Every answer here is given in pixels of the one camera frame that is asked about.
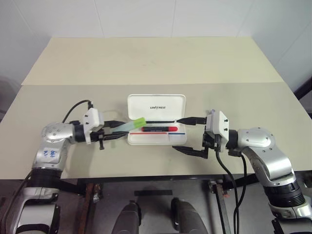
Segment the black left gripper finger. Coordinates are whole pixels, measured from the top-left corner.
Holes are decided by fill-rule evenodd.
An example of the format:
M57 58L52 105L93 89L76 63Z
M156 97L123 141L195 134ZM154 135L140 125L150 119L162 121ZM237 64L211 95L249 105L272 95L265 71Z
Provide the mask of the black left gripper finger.
M104 122L104 128L125 128L126 122L117 121L117 120L109 120Z
M115 133L104 135L104 140L114 140L114 139L118 139L124 136L125 136L124 132L115 132Z

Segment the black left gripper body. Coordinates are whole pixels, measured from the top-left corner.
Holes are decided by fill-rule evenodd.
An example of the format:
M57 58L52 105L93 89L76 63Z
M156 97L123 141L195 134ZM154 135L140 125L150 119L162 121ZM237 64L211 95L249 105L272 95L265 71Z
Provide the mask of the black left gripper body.
M104 150L104 141L105 141L105 131L104 128L100 128L97 131L92 131L90 133L91 142L98 142L99 149Z

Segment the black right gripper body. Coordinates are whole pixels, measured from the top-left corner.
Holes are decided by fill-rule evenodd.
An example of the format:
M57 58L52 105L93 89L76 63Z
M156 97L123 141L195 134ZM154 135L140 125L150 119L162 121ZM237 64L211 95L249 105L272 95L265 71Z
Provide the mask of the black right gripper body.
M202 147L203 150L201 151L203 153L207 153L209 149L212 149L215 152L221 152L221 135L204 131L202 139Z

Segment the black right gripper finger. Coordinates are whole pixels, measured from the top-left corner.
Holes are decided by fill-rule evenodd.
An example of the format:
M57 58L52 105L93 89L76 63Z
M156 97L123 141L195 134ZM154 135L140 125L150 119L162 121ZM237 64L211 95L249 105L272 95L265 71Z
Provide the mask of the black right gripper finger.
M195 150L192 147L186 147L186 146L172 146L172 148L189 156L196 156L196 157L200 157L204 159L208 158L208 153L209 153L208 147L205 147L202 150Z
M205 125L207 122L206 117L185 117L176 121L177 123L181 123L184 125L197 125L202 124Z

